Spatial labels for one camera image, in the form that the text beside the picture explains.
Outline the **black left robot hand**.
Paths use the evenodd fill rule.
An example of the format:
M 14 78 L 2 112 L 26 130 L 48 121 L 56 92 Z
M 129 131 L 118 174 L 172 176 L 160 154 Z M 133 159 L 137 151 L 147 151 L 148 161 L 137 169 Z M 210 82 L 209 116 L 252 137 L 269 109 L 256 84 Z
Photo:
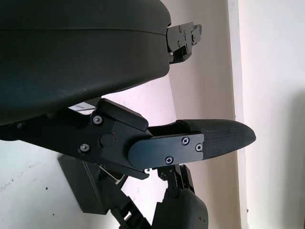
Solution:
M 104 95 L 164 77 L 201 25 L 171 25 L 159 0 L 3 0 L 0 138 L 138 179 L 146 170 L 222 156 L 256 140 L 236 121 L 149 126 Z

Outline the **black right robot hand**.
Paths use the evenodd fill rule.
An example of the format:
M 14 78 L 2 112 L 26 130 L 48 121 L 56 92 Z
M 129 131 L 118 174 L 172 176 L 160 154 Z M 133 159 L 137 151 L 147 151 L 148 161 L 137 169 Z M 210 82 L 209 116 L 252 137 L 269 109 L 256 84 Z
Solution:
M 186 165 L 159 167 L 158 176 L 167 181 L 162 202 L 156 204 L 150 224 L 130 197 L 109 178 L 97 186 L 107 208 L 121 229 L 206 229 L 209 219 L 205 203 L 196 196 L 191 172 Z

